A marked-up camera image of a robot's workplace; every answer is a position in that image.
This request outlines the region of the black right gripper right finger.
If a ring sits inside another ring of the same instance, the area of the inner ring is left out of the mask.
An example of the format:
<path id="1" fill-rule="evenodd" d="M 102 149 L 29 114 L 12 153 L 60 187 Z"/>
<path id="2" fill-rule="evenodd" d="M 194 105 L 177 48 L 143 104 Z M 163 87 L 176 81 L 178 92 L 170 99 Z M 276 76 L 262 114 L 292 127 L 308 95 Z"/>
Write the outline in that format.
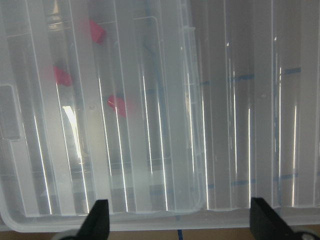
<path id="1" fill-rule="evenodd" d="M 307 231 L 294 231 L 261 197 L 250 201 L 250 231 L 256 240 L 309 240 Z"/>

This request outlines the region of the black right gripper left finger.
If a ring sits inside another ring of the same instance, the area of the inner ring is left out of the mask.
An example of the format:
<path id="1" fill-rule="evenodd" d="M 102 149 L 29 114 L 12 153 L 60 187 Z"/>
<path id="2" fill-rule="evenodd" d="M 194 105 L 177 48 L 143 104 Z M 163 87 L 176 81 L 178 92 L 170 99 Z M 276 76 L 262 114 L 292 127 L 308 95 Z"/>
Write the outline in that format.
<path id="1" fill-rule="evenodd" d="M 107 199 L 97 200 L 75 235 L 76 240 L 107 240 L 110 234 L 110 214 Z"/>

